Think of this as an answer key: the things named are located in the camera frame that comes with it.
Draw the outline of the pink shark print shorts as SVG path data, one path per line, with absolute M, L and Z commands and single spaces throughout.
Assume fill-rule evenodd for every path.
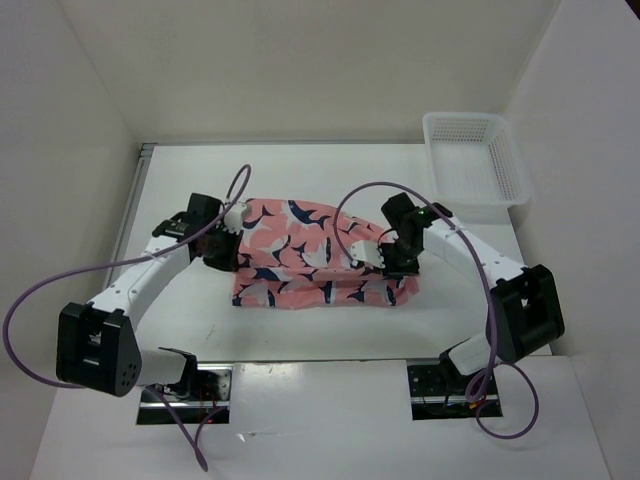
M 246 204 L 233 306 L 387 308 L 419 292 L 415 277 L 385 279 L 378 269 L 353 266 L 338 244 L 389 240 L 383 227 L 321 203 L 249 198 Z

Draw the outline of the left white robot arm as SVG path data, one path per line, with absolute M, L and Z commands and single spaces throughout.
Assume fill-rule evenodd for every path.
M 191 195 L 186 210 L 161 222 L 141 257 L 85 304 L 69 303 L 58 323 L 56 376 L 75 386 L 123 397 L 136 386 L 164 385 L 185 400 L 200 385 L 197 358 L 184 350 L 143 351 L 136 330 L 157 297 L 195 259 L 234 272 L 251 208 Z

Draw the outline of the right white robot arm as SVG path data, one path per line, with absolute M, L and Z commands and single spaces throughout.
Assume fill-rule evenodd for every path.
M 444 206 L 418 207 L 401 193 L 381 207 L 397 238 L 379 247 L 383 273 L 394 286 L 418 278 L 418 257 L 428 252 L 445 261 L 489 295 L 485 330 L 439 357 L 440 385 L 460 393 L 490 361 L 515 364 L 565 332 L 551 271 L 527 267 L 469 233 Z

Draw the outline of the white plastic mesh basket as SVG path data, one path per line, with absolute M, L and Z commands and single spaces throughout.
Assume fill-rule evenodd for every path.
M 530 181 L 505 118 L 431 112 L 422 125 L 431 183 L 440 200 L 506 209 L 530 200 Z

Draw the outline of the aluminium table edge rail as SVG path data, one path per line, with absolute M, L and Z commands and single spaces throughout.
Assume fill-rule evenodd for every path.
M 136 162 L 136 169 L 125 203 L 124 212 L 121 218 L 119 230 L 116 236 L 115 245 L 109 263 L 114 263 L 125 258 L 129 244 L 131 231 L 138 209 L 144 183 L 149 169 L 156 143 L 143 143 L 140 147 Z

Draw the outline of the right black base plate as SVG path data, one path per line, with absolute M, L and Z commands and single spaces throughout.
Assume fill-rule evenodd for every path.
M 498 389 L 491 379 L 479 403 L 469 402 L 464 395 L 466 384 L 454 384 L 435 361 L 409 362 L 406 366 L 412 419 L 451 420 L 473 418 L 477 408 L 488 402 L 481 417 L 501 417 Z

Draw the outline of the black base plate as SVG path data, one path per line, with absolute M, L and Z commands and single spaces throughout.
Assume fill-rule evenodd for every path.
M 233 366 L 206 365 L 198 370 L 196 388 L 187 392 L 177 385 L 155 384 L 176 416 L 186 425 L 228 424 Z M 143 390 L 140 396 L 136 424 L 139 426 L 174 424 L 165 404 L 153 393 Z
M 477 408 L 488 402 L 481 417 L 501 417 L 498 389 L 491 379 L 479 403 L 469 402 L 464 395 L 466 384 L 454 384 L 435 361 L 409 362 L 406 366 L 412 419 L 451 420 L 473 418 Z

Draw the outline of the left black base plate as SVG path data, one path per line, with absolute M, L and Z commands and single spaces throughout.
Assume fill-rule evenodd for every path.
M 186 425 L 228 424 L 233 366 L 206 365 L 198 370 L 196 388 L 187 392 L 177 385 L 155 384 L 176 416 Z M 140 396 L 136 424 L 139 426 L 174 424 L 165 404 L 153 393 L 143 390 Z

